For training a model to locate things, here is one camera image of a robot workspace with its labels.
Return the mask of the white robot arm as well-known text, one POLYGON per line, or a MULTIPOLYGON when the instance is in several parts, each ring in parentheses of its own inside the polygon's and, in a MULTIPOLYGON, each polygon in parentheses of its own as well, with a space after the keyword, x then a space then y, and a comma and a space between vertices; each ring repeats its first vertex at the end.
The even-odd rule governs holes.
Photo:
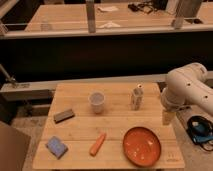
POLYGON ((208 71, 201 63, 190 63, 169 71, 161 92, 162 123, 169 125, 185 102, 213 116, 213 89, 205 84, 208 71))

